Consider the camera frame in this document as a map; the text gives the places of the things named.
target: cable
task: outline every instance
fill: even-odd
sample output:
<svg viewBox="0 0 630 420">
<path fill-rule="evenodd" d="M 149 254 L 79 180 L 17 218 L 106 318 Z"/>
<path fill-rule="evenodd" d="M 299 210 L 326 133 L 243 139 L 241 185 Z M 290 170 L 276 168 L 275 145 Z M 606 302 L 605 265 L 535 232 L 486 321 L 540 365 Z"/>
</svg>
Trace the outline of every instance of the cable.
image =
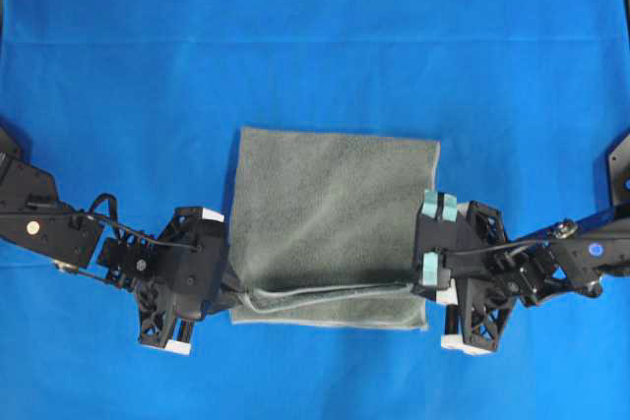
<svg viewBox="0 0 630 420">
<path fill-rule="evenodd" d="M 470 255 L 478 255 L 478 254 L 483 254 L 483 253 L 491 253 L 493 251 L 509 250 L 510 248 L 515 248 L 517 246 L 529 248 L 533 245 L 539 245 L 539 244 L 548 243 L 548 242 L 549 240 L 543 240 L 543 239 L 519 240 L 519 241 L 512 241 L 510 243 L 502 243 L 500 245 L 486 246 L 485 248 L 475 248 L 473 250 L 457 250 L 457 251 L 445 250 L 444 253 L 451 256 L 470 256 Z"/>
<path fill-rule="evenodd" d="M 102 204 L 105 201 L 107 201 L 109 218 L 117 222 L 118 221 L 118 201 L 111 194 L 106 194 L 106 193 L 100 194 L 96 199 L 94 199 L 94 202 L 92 202 L 92 205 L 88 209 L 88 213 L 94 213 L 95 210 L 98 208 L 98 206 L 100 206 L 100 204 Z M 120 228 L 113 228 L 113 232 L 114 232 L 114 235 L 116 236 L 116 239 L 120 241 L 122 239 L 122 236 L 120 234 Z"/>
<path fill-rule="evenodd" d="M 123 225 L 122 223 L 119 223 L 118 221 L 112 220 L 108 216 L 103 215 L 101 213 L 95 213 L 95 212 L 89 212 L 89 211 L 61 211 L 61 212 L 48 212 L 48 213 L 17 212 L 17 211 L 0 212 L 0 218 L 51 218 L 51 217 L 58 217 L 58 216 L 69 216 L 69 217 L 84 216 L 92 220 L 103 222 L 111 226 L 112 228 L 119 228 L 123 231 L 126 231 L 130 235 L 134 235 L 154 245 L 170 246 L 170 247 L 176 247 L 176 248 L 186 248 L 193 251 L 199 251 L 201 249 L 198 246 L 189 245 L 186 243 L 174 243 L 170 241 L 157 240 L 156 238 L 152 238 L 151 236 L 144 234 L 142 231 L 134 230 L 133 228 L 130 228 L 127 225 Z"/>
</svg>

